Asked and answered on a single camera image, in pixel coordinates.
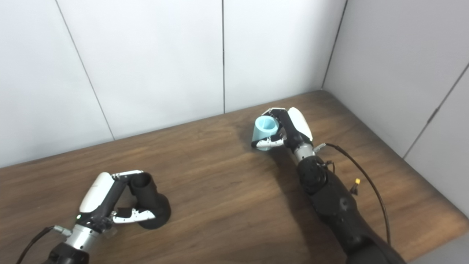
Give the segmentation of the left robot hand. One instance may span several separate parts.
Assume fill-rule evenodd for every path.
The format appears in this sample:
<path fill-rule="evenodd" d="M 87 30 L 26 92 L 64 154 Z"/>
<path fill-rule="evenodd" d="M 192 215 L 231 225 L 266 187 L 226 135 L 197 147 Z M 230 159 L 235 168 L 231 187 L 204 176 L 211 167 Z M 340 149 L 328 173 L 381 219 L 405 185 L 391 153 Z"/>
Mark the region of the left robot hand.
<path fill-rule="evenodd" d="M 143 208 L 119 208 L 115 206 L 132 180 L 144 176 L 142 170 L 110 174 L 100 173 L 81 202 L 76 224 L 102 234 L 114 224 L 153 220 L 154 212 Z"/>

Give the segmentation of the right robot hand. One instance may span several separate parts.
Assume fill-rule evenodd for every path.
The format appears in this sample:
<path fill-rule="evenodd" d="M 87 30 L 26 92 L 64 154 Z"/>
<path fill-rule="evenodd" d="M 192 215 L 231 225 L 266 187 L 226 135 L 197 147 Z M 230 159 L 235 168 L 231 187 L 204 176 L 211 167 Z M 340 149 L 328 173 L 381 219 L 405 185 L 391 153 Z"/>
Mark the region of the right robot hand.
<path fill-rule="evenodd" d="M 312 146 L 312 133 L 303 114 L 295 107 L 271 107 L 256 120 L 251 147 L 269 150 L 285 146 L 295 152 L 302 145 Z"/>

